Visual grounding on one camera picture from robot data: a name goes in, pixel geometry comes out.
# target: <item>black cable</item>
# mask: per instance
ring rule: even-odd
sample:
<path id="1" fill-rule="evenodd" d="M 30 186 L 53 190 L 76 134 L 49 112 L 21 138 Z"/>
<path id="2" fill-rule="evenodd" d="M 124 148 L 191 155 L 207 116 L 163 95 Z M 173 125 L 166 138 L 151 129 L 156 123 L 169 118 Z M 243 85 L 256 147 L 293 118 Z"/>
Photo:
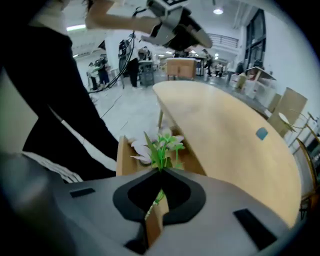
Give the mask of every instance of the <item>black cable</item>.
<path id="1" fill-rule="evenodd" d="M 137 7 L 137 8 L 135 9 L 135 12 L 133 13 L 132 17 L 136 17 L 137 14 L 142 13 L 142 12 L 144 12 L 144 11 L 147 10 L 146 8 L 144 8 L 144 9 L 142 9 L 142 10 L 138 10 L 139 8 L 141 8 L 141 7 Z M 130 59 L 131 59 L 131 57 L 132 57 L 132 54 L 133 54 L 133 52 L 134 52 L 135 37 L 136 37 L 136 36 L 135 36 L 135 32 L 136 32 L 135 30 L 132 31 L 132 38 L 131 38 L 130 42 L 128 43 L 128 45 L 125 47 L 125 50 L 127 50 L 128 46 L 132 44 L 130 55 L 129 55 L 128 58 L 126 59 L 125 64 L 124 64 L 122 70 L 119 72 L 119 74 L 117 74 L 117 75 L 115 76 L 115 78 L 114 78 L 111 82 L 109 82 L 109 84 L 107 85 L 107 87 L 102 88 L 102 89 L 99 89 L 99 90 L 95 90 L 95 91 L 89 91 L 88 94 L 99 93 L 99 92 L 102 92 L 102 91 L 104 91 L 104 90 L 109 90 L 109 89 L 111 89 L 111 88 L 116 84 L 116 82 L 118 81 L 118 79 L 120 78 L 120 76 L 122 76 L 122 74 L 126 71 L 128 65 L 129 65 Z"/>

